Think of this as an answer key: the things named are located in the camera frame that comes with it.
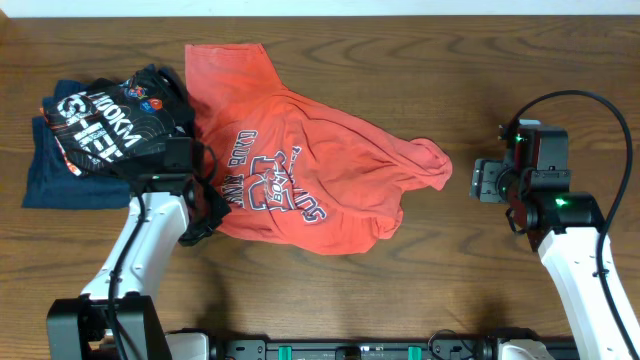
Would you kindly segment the black graphic folded t-shirt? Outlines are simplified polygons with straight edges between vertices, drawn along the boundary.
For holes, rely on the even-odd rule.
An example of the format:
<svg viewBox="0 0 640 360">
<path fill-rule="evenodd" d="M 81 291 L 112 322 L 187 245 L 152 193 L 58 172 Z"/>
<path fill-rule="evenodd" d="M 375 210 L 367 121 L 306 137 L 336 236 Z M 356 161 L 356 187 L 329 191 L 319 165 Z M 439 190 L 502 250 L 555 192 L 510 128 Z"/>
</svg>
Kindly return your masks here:
<svg viewBox="0 0 640 360">
<path fill-rule="evenodd" d="M 108 163 L 153 159 L 165 140 L 191 136 L 195 111 L 181 79 L 148 65 L 115 83 L 100 78 L 42 109 L 68 170 L 75 176 Z"/>
</svg>

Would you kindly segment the orange printed t-shirt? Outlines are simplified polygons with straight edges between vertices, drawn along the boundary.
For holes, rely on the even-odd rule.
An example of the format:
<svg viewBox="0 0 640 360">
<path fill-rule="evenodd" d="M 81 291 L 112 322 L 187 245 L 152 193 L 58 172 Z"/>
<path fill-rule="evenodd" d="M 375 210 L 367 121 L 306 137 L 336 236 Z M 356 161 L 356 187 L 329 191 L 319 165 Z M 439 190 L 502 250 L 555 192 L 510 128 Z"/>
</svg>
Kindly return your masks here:
<svg viewBox="0 0 640 360">
<path fill-rule="evenodd" d="M 452 175 L 433 141 L 397 138 L 288 89 L 260 44 L 189 45 L 185 74 L 229 236 L 364 253 L 399 228 L 404 193 L 441 190 Z"/>
</svg>

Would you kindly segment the navy blue folded garment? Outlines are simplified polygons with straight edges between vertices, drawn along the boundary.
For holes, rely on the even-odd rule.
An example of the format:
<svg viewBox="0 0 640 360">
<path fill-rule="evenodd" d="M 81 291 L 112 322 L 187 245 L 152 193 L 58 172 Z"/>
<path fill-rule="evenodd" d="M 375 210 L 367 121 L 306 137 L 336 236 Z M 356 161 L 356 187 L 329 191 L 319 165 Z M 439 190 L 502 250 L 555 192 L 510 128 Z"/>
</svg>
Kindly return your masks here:
<svg viewBox="0 0 640 360">
<path fill-rule="evenodd" d="M 53 96 L 44 99 L 43 108 L 64 95 L 84 90 L 84 85 L 72 80 L 57 83 Z M 32 121 L 34 157 L 27 176 L 26 208 L 68 210 L 116 209 L 130 202 L 130 181 L 144 180 L 164 170 L 165 150 L 153 159 L 130 159 L 108 163 L 104 170 L 75 176 L 67 168 L 44 115 Z"/>
</svg>

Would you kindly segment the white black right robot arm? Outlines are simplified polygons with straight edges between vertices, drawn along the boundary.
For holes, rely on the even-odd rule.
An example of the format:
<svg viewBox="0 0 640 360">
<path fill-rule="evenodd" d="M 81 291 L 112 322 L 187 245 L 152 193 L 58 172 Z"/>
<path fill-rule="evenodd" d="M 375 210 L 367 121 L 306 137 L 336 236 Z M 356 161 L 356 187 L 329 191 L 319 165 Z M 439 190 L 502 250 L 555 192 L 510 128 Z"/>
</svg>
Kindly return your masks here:
<svg viewBox="0 0 640 360">
<path fill-rule="evenodd" d="M 559 293 L 582 359 L 629 359 L 639 324 L 613 263 L 595 198 L 570 189 L 566 130 L 525 121 L 505 131 L 501 160 L 476 161 L 470 195 L 507 205 Z"/>
</svg>

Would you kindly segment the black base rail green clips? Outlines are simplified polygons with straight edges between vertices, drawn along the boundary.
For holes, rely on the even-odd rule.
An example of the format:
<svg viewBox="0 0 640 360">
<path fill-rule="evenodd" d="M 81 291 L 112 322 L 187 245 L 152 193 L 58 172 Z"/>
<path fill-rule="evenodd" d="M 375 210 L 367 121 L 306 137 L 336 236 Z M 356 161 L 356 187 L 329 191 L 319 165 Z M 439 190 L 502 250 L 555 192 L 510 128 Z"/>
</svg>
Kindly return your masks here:
<svg viewBox="0 0 640 360">
<path fill-rule="evenodd" d="M 165 335 L 174 359 L 203 360 L 578 360 L 567 337 L 544 338 L 528 328 L 488 335 L 459 335 L 442 329 L 427 338 L 351 340 L 219 339 L 198 330 Z"/>
</svg>

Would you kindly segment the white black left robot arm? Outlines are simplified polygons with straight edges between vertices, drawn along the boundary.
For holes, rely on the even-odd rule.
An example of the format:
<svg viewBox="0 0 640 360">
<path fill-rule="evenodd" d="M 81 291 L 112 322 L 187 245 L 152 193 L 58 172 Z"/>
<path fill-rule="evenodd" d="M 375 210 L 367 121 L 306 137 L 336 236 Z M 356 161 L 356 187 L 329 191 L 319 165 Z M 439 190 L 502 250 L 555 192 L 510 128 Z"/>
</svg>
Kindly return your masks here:
<svg viewBox="0 0 640 360">
<path fill-rule="evenodd" d="M 212 359 L 203 330 L 165 332 L 154 299 L 175 246 L 211 236 L 230 208 L 212 185 L 212 148 L 191 137 L 165 142 L 158 160 L 124 169 L 104 162 L 98 175 L 126 181 L 126 223 L 95 277 L 75 298 L 51 305 L 46 327 L 53 359 Z"/>
</svg>

